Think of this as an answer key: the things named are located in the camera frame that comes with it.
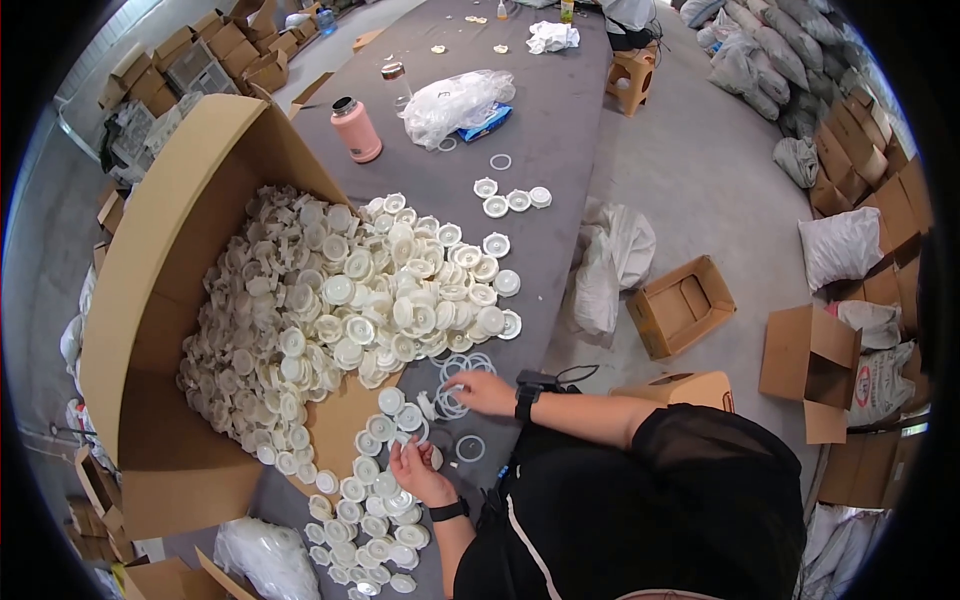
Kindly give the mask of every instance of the black watch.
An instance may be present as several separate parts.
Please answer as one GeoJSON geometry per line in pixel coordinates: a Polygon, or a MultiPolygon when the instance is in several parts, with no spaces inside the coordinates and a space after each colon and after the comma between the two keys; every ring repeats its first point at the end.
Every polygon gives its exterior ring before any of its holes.
{"type": "Polygon", "coordinates": [[[540,399],[540,392],[550,385],[556,385],[557,378],[552,375],[524,369],[516,376],[516,408],[514,419],[530,422],[530,407],[540,399]]]}
{"type": "Polygon", "coordinates": [[[467,504],[467,499],[463,496],[457,496],[457,501],[453,504],[430,509],[430,520],[435,523],[446,521],[460,515],[470,516],[470,506],[467,504]]]}

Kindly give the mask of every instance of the pink thermos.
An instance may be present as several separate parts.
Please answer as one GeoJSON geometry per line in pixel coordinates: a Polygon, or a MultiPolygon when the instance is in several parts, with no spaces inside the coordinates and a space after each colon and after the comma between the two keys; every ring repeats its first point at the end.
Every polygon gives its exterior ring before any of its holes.
{"type": "Polygon", "coordinates": [[[363,103],[344,96],[333,103],[330,123],[350,150],[350,158],[356,162],[370,162],[380,155],[383,142],[373,130],[373,123],[363,103]]]}

